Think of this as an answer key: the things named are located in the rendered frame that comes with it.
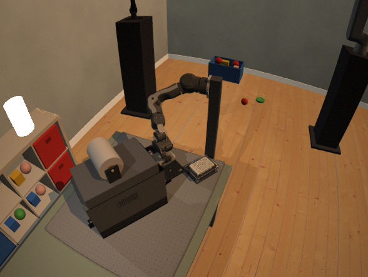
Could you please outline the beige cylinder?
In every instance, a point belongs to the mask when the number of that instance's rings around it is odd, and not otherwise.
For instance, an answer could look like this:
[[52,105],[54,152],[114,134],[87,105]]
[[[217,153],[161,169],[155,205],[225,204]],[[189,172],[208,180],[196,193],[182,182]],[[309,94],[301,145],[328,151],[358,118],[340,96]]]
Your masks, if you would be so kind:
[[105,170],[111,165],[118,164],[120,173],[123,170],[123,161],[106,138],[94,138],[86,151],[102,179],[108,180]]

